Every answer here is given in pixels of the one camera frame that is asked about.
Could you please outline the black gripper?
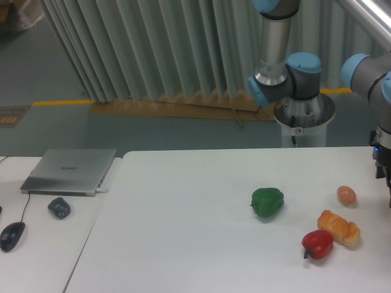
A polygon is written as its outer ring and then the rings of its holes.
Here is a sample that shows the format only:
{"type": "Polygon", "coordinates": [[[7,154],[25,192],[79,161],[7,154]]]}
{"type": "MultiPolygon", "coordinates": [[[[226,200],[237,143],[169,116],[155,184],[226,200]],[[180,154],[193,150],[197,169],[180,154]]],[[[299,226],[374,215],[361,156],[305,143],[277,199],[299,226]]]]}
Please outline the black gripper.
{"type": "Polygon", "coordinates": [[[373,147],[372,157],[375,160],[375,178],[385,178],[389,188],[389,207],[391,208],[391,174],[390,174],[390,134],[383,130],[370,131],[369,144],[373,147]]]}

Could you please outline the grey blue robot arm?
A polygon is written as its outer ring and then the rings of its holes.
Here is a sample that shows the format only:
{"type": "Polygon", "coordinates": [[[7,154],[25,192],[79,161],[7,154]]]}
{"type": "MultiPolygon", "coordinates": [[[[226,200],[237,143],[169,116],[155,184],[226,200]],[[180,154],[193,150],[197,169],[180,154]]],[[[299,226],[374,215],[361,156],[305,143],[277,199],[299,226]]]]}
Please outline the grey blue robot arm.
{"type": "MultiPolygon", "coordinates": [[[[254,1],[263,17],[263,44],[260,65],[248,78],[254,100],[265,106],[276,101],[282,105],[274,117],[289,127],[294,146],[305,128],[329,122],[335,114],[332,100],[320,93],[320,59],[311,53],[286,55],[292,17],[299,1],[254,1]]],[[[378,110],[378,128],[371,131],[369,144],[374,148],[376,178],[390,182],[390,54],[372,58],[366,54],[351,56],[342,66],[345,86],[365,98],[378,110]]]]}

